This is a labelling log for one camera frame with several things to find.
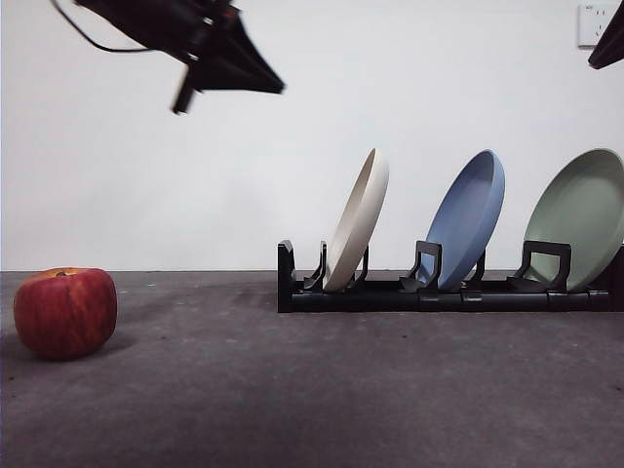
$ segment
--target electrical outlet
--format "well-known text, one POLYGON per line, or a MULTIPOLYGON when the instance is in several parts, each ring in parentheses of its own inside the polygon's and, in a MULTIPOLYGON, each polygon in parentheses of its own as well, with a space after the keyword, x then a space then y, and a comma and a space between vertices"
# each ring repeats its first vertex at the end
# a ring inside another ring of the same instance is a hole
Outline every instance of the electrical outlet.
POLYGON ((617 4, 591 3, 578 6, 578 47, 594 47, 613 19, 617 4))

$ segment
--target red apple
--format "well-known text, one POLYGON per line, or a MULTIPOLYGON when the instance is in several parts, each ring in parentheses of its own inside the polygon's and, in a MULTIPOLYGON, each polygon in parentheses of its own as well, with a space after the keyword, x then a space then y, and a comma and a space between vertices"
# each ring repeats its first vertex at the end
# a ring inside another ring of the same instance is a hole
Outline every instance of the red apple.
POLYGON ((115 330, 117 294, 98 268, 54 268, 28 277, 13 307, 21 342, 48 359, 96 351, 115 330))

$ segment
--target gray floor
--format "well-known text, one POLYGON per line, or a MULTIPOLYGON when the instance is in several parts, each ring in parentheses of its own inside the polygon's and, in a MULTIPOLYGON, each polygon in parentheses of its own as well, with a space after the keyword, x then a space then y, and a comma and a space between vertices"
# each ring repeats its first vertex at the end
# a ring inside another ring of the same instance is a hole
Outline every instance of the gray floor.
POLYGON ((274 273, 117 273, 95 355, 24 349, 2 275, 2 466, 624 460, 624 314, 278 315, 274 273))

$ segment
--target dish rack divider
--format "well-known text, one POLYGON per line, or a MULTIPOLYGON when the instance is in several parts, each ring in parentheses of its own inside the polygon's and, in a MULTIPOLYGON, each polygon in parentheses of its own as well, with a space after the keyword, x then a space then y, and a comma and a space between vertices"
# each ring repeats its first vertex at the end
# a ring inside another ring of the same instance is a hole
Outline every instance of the dish rack divider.
POLYGON ((369 249, 362 270, 340 292, 324 292, 327 244, 321 242, 319 266, 312 276, 297 280, 291 241, 278 244, 278 312, 571 312, 624 311, 624 246, 605 271, 581 292, 566 289, 572 249, 569 244, 525 241, 521 267, 502 280, 484 280, 486 253, 473 276, 452 291, 440 291, 442 272, 440 244, 416 242, 415 262, 396 280, 370 280, 369 249), (431 255, 433 272, 426 280, 418 275, 422 256, 431 255), (559 273, 550 283, 525 277, 533 254, 559 258, 559 273))

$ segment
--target white wall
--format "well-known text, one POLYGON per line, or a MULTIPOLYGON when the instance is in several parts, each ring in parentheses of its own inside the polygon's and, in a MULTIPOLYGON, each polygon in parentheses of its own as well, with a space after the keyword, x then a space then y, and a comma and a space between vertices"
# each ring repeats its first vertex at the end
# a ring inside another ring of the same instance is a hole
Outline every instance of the white wall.
POLYGON ((589 68, 575 1, 236 5, 288 88, 205 93, 177 117, 172 58, 105 54, 47 1, 2 2, 4 270, 274 268, 283 238, 311 268, 374 146, 391 179, 373 268, 410 266, 487 147, 507 173, 487 266, 511 268, 559 169, 596 146, 624 155, 624 62, 589 68))

